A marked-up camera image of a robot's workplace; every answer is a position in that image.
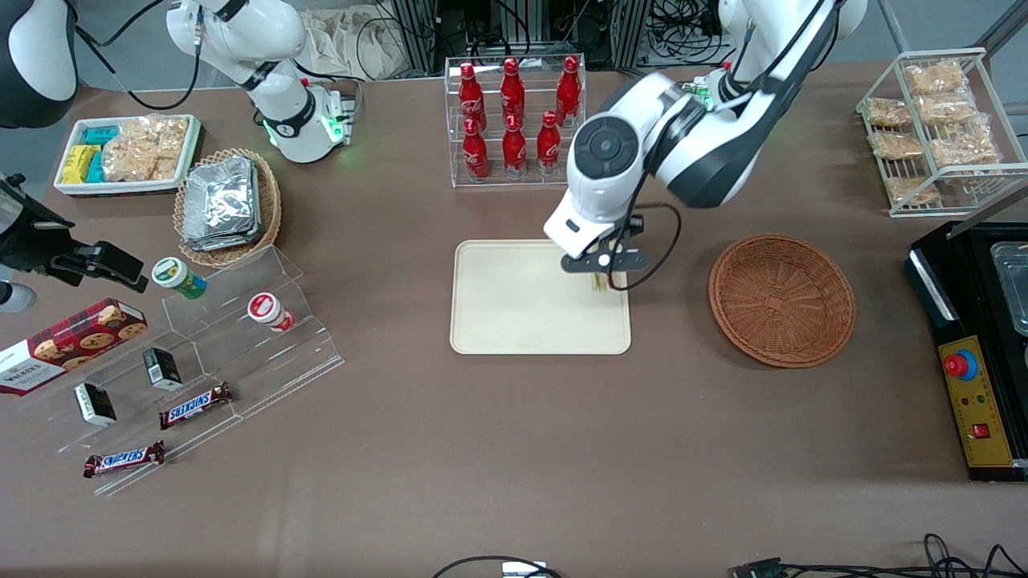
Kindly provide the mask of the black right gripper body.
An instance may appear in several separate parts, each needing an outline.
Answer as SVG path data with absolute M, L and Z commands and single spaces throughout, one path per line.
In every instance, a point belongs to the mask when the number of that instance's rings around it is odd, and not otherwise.
M 74 224 L 22 190 L 26 177 L 2 179 L 1 263 L 11 270 L 46 270 L 58 257 L 74 251 Z

